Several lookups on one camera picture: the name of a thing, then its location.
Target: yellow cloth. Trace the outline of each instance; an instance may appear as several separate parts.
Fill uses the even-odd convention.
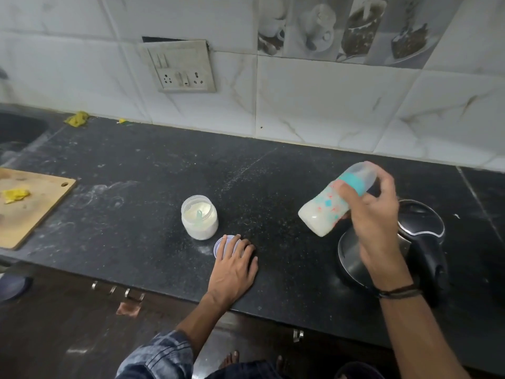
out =
[[[74,128],[84,125],[89,118],[89,114],[86,112],[77,112],[75,115],[67,118],[65,120],[66,124],[73,126]]]
[[[5,204],[12,203],[14,201],[20,201],[24,197],[28,197],[30,192],[26,189],[11,189],[2,191],[3,197],[5,198]]]

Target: left hand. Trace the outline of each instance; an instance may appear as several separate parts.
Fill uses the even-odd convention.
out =
[[[241,241],[240,235],[236,235],[226,245],[225,250],[226,239],[224,235],[217,250],[216,263],[207,291],[225,311],[253,285],[258,269],[257,257],[252,259],[248,268],[250,257],[255,250],[251,242]],[[236,243],[237,248],[234,253],[233,248]]]

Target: formula container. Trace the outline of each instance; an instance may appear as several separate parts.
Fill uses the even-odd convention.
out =
[[[212,202],[204,196],[192,196],[181,207],[182,224],[189,236],[204,241],[218,229],[218,213]]]
[[[314,233],[325,236],[349,210],[347,202],[340,198],[337,190],[334,189],[335,183],[342,180],[356,190],[359,196],[362,196],[372,187],[376,178],[377,173],[372,163],[354,164],[326,186],[325,190],[303,205],[298,215]]]

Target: baby bottle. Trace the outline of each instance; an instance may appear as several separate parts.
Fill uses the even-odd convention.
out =
[[[325,236],[337,221],[349,210],[349,205],[339,195],[335,187],[338,180],[346,182],[361,197],[372,187],[377,173],[370,162],[359,162],[344,171],[315,198],[308,201],[298,211],[303,222],[314,233]]]

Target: black sink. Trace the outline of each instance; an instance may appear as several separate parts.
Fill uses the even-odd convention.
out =
[[[43,120],[0,113],[0,165],[34,142],[47,129],[47,123]]]

